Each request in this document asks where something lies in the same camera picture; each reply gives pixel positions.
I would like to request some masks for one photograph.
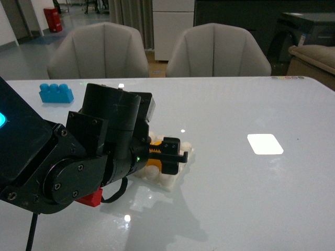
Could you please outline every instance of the beige cushion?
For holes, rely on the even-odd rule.
[[[292,46],[288,51],[291,55],[311,65],[335,74],[335,47],[325,47],[322,45]]]

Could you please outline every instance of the cyan light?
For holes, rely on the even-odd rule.
[[[5,115],[0,112],[0,128],[7,122]]]

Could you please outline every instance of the chair backrest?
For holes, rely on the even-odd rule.
[[[139,31],[111,22],[73,30],[47,70],[50,79],[149,77]]]
[[[205,24],[177,39],[167,77],[270,76],[271,66],[247,30]]]

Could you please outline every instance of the white table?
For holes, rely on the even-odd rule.
[[[43,104],[43,82],[67,83],[74,102]],[[43,118],[65,123],[81,107],[83,82],[9,84]],[[115,203],[41,215],[33,250],[335,250],[333,91],[310,78],[90,82],[153,93],[150,129],[191,142],[195,155],[172,192],[130,177]],[[284,153],[256,155],[247,140],[255,133],[273,134]],[[0,201],[0,250],[25,250],[30,219]]]

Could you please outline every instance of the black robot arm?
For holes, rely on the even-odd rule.
[[[69,112],[66,127],[43,120],[1,78],[0,98],[0,199],[33,213],[61,211],[149,158],[160,159],[168,174],[187,162],[179,139],[150,145],[151,93],[88,84],[82,109]]]

